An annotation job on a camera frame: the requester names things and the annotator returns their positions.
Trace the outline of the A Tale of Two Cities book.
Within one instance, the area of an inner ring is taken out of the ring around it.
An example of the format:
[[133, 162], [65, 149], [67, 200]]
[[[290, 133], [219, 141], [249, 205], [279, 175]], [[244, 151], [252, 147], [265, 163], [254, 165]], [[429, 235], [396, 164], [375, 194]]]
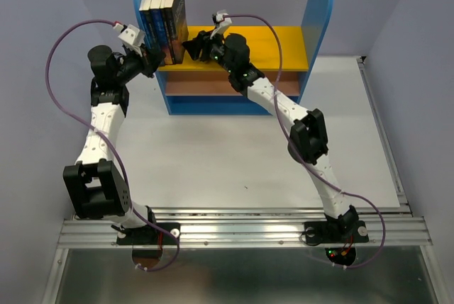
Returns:
[[185, 0], [172, 0], [172, 48], [177, 64], [183, 63], [185, 49], [183, 42], [187, 41], [189, 31], [187, 27]]

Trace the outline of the Animal Farm book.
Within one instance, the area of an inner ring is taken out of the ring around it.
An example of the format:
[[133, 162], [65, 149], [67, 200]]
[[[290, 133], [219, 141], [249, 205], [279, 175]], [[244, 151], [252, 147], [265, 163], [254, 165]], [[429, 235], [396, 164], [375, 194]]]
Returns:
[[139, 12], [141, 20], [143, 22], [146, 39], [148, 41], [148, 47], [151, 50], [157, 50], [159, 48], [159, 43], [157, 41], [157, 36], [155, 34], [153, 19], [150, 11], [150, 3], [151, 0], [141, 0]]

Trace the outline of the Nineteen Eighty-Four book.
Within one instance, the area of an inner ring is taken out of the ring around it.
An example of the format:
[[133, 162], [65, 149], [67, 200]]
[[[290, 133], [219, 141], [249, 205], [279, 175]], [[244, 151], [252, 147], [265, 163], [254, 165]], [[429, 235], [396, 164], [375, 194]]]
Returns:
[[167, 45], [167, 36], [165, 35], [164, 21], [161, 12], [162, 0], [148, 0], [148, 13], [150, 16], [150, 29], [153, 35], [153, 41], [162, 51], [165, 51]]

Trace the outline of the Three Days to See book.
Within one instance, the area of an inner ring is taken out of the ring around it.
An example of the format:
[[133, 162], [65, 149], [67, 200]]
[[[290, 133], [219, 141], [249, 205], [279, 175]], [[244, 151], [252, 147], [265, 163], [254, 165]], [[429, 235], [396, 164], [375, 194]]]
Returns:
[[173, 40], [175, 34], [175, 22], [173, 20], [172, 14], [172, 1], [170, 0], [162, 0], [161, 1], [161, 9], [164, 14], [165, 20], [165, 31], [167, 36], [167, 47], [169, 49], [169, 56], [171, 63], [167, 63], [167, 65], [175, 65], [177, 63], [177, 56], [174, 51], [173, 47]]

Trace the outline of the Jane Eyre book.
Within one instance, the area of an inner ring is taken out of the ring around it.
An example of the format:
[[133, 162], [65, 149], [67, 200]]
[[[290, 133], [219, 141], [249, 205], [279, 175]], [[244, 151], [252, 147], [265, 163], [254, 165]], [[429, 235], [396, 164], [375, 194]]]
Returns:
[[167, 26], [166, 15], [164, 11], [164, 0], [153, 0], [153, 5], [156, 9], [156, 27], [157, 27], [157, 36], [160, 44], [160, 49], [164, 52], [164, 65], [171, 65], [174, 63], [171, 44], [170, 44], [170, 35], [169, 29]]

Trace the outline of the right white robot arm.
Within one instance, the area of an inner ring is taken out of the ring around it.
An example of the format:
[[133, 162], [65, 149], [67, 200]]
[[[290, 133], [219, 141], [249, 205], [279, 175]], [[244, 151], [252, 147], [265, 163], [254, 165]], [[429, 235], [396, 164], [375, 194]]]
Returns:
[[233, 89], [278, 119], [287, 136], [292, 158], [308, 171], [321, 199], [325, 219], [306, 222], [306, 243], [366, 243], [365, 223], [341, 193], [328, 158], [328, 136], [323, 113], [293, 102], [250, 61], [250, 48], [239, 34], [222, 36], [200, 31], [183, 43], [192, 60], [213, 61], [228, 72]]

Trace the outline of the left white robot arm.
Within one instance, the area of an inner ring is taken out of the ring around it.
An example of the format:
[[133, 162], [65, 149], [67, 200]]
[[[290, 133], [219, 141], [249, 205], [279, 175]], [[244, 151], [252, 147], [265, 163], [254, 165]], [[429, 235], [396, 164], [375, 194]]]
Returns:
[[164, 55], [144, 45], [137, 50], [126, 49], [124, 54], [97, 45], [87, 57], [94, 74], [91, 120], [80, 155], [63, 171], [75, 213], [81, 219], [113, 222], [120, 235], [119, 244], [178, 245], [178, 225], [158, 225], [150, 207], [132, 201], [124, 167], [115, 151], [129, 104], [127, 83], [139, 74], [151, 77]]

